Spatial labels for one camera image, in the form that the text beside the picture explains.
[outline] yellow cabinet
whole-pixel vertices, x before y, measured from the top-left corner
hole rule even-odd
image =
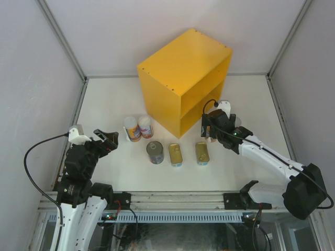
[[[231,55],[195,29],[174,39],[137,66],[147,113],[180,138],[219,99]]]

